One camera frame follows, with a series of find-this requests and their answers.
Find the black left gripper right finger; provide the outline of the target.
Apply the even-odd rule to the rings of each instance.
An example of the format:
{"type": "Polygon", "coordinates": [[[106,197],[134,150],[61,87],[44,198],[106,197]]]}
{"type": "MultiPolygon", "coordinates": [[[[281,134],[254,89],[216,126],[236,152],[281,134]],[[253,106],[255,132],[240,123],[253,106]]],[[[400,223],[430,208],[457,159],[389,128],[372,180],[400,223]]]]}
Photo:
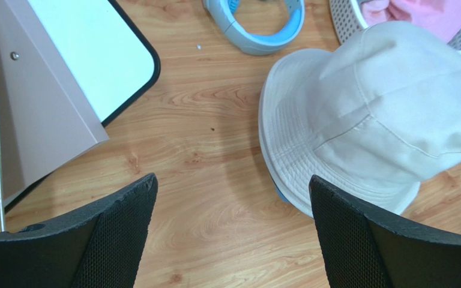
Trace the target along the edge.
{"type": "Polygon", "coordinates": [[[461,235],[359,199],[319,176],[313,218],[331,287],[461,287],[461,235]]]}

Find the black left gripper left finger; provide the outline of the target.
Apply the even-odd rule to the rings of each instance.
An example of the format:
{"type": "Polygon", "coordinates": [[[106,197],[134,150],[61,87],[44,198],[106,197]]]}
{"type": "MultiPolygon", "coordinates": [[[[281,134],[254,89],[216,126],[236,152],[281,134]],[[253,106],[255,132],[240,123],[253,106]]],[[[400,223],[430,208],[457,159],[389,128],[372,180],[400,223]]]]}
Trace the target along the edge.
{"type": "Polygon", "coordinates": [[[0,287],[133,287],[157,192],[150,173],[68,213],[0,232],[0,287]]]}

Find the pink and beige reversible hat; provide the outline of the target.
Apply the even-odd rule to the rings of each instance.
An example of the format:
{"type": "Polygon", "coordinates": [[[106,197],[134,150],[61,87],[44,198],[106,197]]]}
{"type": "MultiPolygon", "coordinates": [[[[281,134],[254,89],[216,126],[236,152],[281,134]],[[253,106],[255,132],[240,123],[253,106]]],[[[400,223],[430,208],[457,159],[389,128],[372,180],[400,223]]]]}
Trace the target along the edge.
{"type": "Polygon", "coordinates": [[[303,214],[313,175],[401,214],[461,163],[461,54],[403,21],[292,52],[270,69],[258,124],[273,182],[303,214]]]}

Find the blue bucket hat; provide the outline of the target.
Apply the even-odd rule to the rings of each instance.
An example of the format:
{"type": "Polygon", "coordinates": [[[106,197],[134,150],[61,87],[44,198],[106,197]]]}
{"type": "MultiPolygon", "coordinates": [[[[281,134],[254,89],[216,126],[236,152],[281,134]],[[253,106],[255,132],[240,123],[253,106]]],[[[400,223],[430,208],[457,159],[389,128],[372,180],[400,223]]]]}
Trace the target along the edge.
{"type": "Polygon", "coordinates": [[[279,195],[279,197],[282,199],[282,201],[286,202],[286,203],[289,203],[288,199],[285,198],[285,195],[280,191],[280,189],[278,188],[278,186],[275,186],[275,189],[276,189],[276,192],[277,194],[279,195]]]}

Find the pink bucket hat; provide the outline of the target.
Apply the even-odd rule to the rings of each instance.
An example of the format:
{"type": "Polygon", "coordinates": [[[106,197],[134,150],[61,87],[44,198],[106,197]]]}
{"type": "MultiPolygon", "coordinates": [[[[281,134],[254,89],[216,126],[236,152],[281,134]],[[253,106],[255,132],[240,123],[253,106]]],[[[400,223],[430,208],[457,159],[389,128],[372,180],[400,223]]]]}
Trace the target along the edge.
{"type": "Polygon", "coordinates": [[[461,0],[378,0],[360,4],[368,25],[406,21],[448,43],[461,29],[461,0]]]}

